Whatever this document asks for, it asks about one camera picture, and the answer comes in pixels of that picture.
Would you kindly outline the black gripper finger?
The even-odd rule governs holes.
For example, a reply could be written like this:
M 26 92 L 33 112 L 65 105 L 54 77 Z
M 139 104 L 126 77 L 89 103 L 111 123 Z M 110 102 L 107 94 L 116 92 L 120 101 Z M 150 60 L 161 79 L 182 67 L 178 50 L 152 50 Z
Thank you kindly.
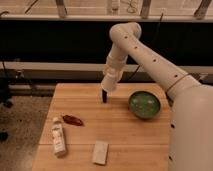
M 107 92 L 102 89 L 102 102 L 107 103 Z

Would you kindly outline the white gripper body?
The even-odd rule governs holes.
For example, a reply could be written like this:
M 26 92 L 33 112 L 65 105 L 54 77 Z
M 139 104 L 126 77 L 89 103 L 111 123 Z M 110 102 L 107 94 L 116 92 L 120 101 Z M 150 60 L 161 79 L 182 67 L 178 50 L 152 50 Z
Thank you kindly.
M 101 87 L 104 91 L 114 91 L 117 83 L 122 78 L 122 72 L 120 70 L 110 67 L 108 64 L 104 66 L 103 80 L 101 81 Z

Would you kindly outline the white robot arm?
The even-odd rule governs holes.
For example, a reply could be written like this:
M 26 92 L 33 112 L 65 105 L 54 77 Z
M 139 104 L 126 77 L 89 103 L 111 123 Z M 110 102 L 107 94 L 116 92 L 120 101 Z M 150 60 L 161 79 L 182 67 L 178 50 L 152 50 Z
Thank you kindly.
M 109 31 L 112 48 L 101 87 L 116 89 L 129 57 L 141 65 L 173 102 L 168 171 L 213 171 L 213 86 L 205 85 L 140 42 L 136 22 L 116 24 Z

